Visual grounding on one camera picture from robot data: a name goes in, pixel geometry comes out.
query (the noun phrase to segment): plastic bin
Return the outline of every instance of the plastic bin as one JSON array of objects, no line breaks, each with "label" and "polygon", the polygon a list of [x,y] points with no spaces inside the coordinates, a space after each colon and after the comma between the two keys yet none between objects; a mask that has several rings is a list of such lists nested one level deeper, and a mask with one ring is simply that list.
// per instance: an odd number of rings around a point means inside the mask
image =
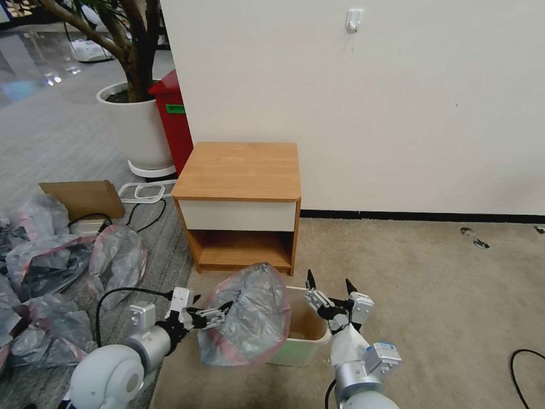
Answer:
[{"label": "plastic bin", "polygon": [[183,105],[176,70],[152,85],[149,93],[155,96],[176,173],[180,175],[193,151],[193,141],[187,124],[186,109]]},{"label": "plastic bin", "polygon": [[290,334],[268,363],[307,366],[316,350],[329,342],[331,333],[328,322],[320,318],[305,301],[305,289],[299,287],[287,289],[291,305]]}]

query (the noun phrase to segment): open shelf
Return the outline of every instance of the open shelf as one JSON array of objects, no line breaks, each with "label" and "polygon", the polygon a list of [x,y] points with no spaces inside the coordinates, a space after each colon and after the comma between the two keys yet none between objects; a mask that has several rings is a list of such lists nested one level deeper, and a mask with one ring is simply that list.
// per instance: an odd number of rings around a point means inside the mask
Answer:
[{"label": "open shelf", "polygon": [[293,232],[189,230],[196,247],[196,263],[203,270],[238,270],[269,262],[280,271],[291,268]]}]

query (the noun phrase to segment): cardboard box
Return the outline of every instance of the cardboard box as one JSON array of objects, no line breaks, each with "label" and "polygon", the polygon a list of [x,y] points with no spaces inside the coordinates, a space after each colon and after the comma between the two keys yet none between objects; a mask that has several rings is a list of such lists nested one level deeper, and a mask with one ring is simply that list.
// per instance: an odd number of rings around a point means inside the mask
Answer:
[{"label": "cardboard box", "polygon": [[[68,209],[70,220],[91,213],[104,213],[111,219],[125,215],[117,190],[110,181],[40,183],[44,193],[57,198]],[[103,219],[91,216],[89,219]]]}]

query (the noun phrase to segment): green label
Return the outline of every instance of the green label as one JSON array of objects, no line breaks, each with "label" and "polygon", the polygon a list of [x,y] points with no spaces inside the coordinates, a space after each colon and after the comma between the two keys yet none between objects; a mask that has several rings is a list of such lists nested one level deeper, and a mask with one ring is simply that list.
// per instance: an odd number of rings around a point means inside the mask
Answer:
[{"label": "green label", "polygon": [[185,114],[186,113],[186,109],[184,108],[183,105],[165,104],[165,107],[166,107],[166,111],[169,114]]}]

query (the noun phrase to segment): white trash bin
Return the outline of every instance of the white trash bin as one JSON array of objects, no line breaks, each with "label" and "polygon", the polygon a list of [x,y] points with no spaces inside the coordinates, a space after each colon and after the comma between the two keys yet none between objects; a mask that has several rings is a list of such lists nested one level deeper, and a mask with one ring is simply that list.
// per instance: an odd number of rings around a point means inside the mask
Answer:
[{"label": "white trash bin", "polygon": [[268,360],[269,364],[307,366],[319,347],[331,339],[328,322],[310,308],[305,289],[286,287],[291,305],[290,334],[286,342]]}]

